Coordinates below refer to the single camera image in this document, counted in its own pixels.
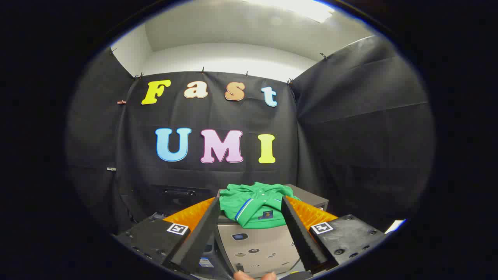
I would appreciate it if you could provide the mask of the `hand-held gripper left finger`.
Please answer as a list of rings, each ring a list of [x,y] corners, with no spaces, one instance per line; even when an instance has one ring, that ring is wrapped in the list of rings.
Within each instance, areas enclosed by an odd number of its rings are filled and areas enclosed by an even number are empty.
[[[219,198],[199,202],[166,218],[152,215],[115,236],[148,262],[194,273],[221,212]]]

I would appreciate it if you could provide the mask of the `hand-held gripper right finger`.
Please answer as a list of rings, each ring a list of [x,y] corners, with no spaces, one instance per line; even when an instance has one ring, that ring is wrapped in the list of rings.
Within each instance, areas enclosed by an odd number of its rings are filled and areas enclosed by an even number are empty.
[[[310,272],[359,259],[387,237],[354,215],[336,217],[290,196],[282,198],[281,212],[301,262]]]

